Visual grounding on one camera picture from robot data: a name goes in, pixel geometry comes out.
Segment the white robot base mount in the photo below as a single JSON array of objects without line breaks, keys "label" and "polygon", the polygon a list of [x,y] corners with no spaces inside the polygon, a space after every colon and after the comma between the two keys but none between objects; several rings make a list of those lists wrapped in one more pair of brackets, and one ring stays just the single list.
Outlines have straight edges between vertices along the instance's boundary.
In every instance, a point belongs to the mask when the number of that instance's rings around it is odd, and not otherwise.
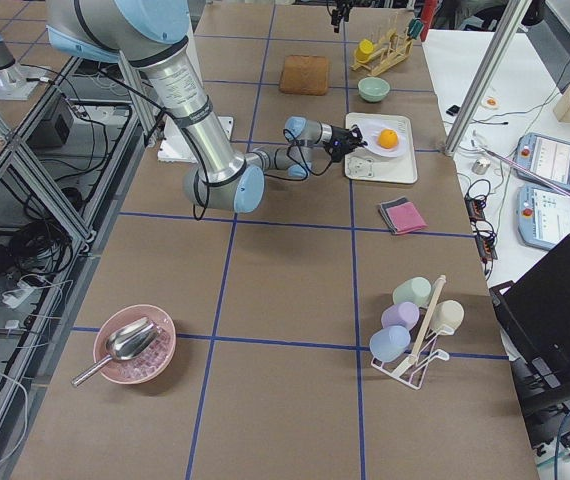
[{"label": "white robot base mount", "polygon": [[232,117],[215,112],[185,128],[180,128],[174,119],[168,117],[158,158],[163,162],[202,161],[209,169],[222,170],[236,156],[229,142],[233,124]]}]

